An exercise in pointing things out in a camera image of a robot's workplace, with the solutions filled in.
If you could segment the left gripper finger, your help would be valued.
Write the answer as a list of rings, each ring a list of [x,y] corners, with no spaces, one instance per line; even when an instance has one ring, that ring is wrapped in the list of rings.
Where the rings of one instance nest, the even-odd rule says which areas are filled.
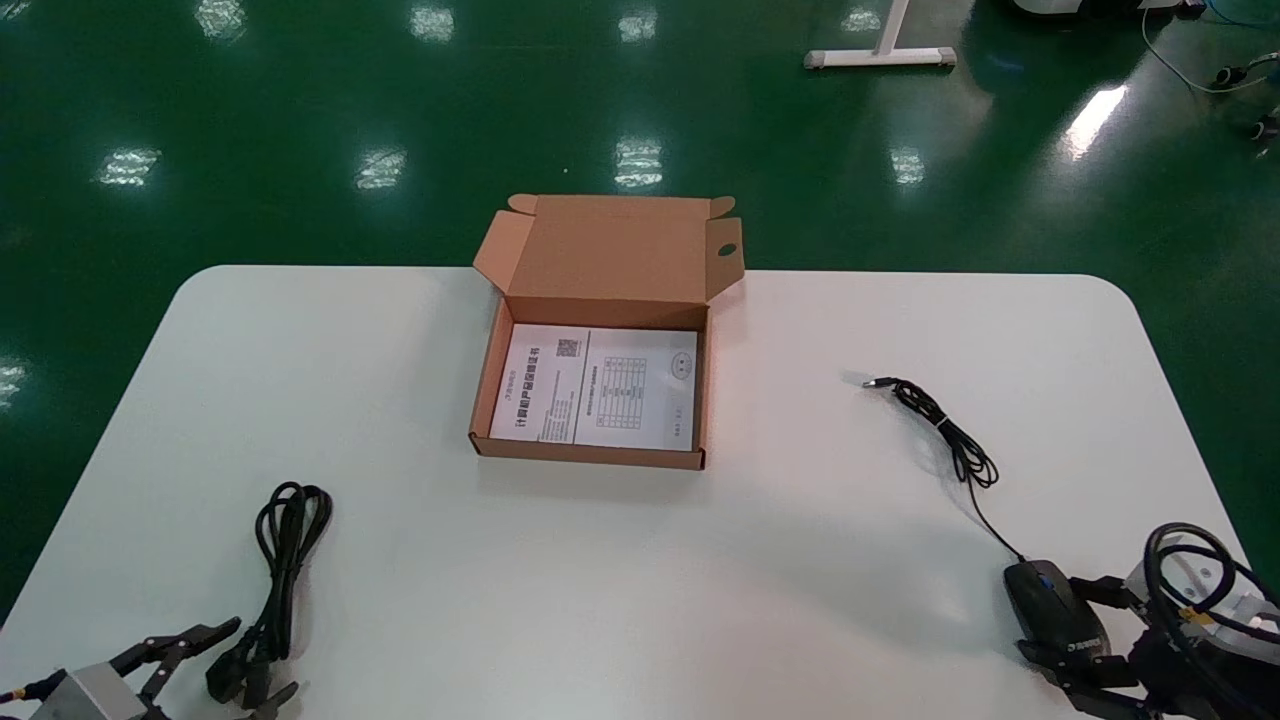
[[[265,685],[246,687],[239,706],[247,712],[244,719],[248,720],[279,719],[282,708],[293,700],[298,691],[298,682],[291,682],[270,694]]]
[[[232,618],[216,626],[197,624],[174,635],[146,637],[111,659],[109,665],[120,678],[128,678],[140,667],[155,664],[137,693],[141,702],[154,702],[182,662],[220,644],[239,628],[241,619]]]

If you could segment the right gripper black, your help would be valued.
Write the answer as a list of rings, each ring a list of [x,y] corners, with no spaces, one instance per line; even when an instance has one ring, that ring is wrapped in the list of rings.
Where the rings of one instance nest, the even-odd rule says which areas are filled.
[[[1142,614],[1142,601],[1119,577],[1069,579],[1082,601]],[[1207,643],[1181,652],[1167,634],[1148,628],[1121,656],[1074,659],[1047,644],[1018,644],[1025,661],[1057,687],[1079,712],[1093,717],[1151,717],[1144,700],[1115,688],[1142,684],[1161,714],[1192,719],[1276,719],[1279,670],[1274,664]]]

